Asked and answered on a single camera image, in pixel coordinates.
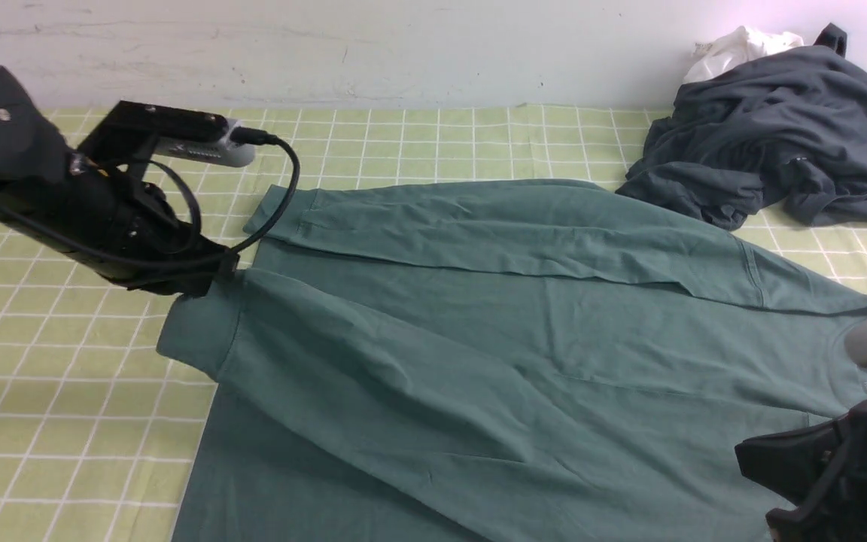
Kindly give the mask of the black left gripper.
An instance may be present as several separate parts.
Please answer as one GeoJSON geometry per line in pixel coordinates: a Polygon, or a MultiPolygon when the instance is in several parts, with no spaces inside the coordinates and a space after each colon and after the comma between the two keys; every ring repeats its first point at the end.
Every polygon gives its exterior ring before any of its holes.
{"type": "Polygon", "coordinates": [[[61,181],[0,181],[0,224],[128,291],[202,297],[239,263],[180,220],[157,186],[92,164],[61,181]]]}

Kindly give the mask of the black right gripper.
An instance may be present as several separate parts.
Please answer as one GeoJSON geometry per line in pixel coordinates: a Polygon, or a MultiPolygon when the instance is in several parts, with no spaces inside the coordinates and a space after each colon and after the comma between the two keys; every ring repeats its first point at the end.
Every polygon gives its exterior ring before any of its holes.
{"type": "Polygon", "coordinates": [[[734,452],[744,477],[792,504],[766,514],[774,541],[867,541],[867,400],[834,421],[743,440],[734,452]]]}

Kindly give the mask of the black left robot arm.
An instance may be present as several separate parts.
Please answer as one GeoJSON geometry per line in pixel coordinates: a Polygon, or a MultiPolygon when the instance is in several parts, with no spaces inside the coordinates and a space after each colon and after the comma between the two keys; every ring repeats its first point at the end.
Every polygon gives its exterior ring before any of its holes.
{"type": "Polygon", "coordinates": [[[72,147],[0,66],[0,225],[131,291],[206,295],[239,261],[202,232],[190,188],[164,168],[190,210],[183,220],[154,183],[155,157],[244,165],[220,114],[118,102],[72,147]]]}

